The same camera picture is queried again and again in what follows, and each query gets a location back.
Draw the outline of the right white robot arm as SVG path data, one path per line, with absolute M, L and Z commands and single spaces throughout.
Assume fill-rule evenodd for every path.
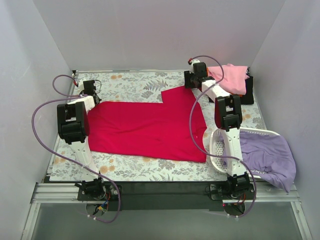
M 243 121 L 240 96 L 221 88 L 221 80 L 217 81 L 209 76 L 204 62 L 191 58 L 188 64 L 190 70 L 184 72 L 184 86 L 187 89 L 200 89 L 200 97 L 207 95 L 214 102 L 214 122 L 224 143 L 225 155 L 221 158 L 226 160 L 227 180 L 213 192 L 237 199 L 251 188 L 240 143 L 240 127 Z

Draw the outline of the red t-shirt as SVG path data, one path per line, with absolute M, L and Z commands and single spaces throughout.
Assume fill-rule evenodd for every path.
M 207 125 L 195 95 L 183 86 L 161 92 L 162 102 L 104 101 L 88 112 L 91 151 L 206 162 Z

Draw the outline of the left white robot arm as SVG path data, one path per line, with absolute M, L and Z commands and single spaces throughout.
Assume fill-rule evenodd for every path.
M 76 161 L 82 164 L 82 180 L 76 186 L 83 194 L 95 200 L 106 196 L 106 187 L 101 177 L 91 172 L 98 172 L 89 147 L 89 120 L 88 112 L 101 102 L 97 95 L 97 80 L 81 80 L 80 93 L 86 95 L 66 104 L 57 106 L 57 130 L 59 137 L 64 140 Z

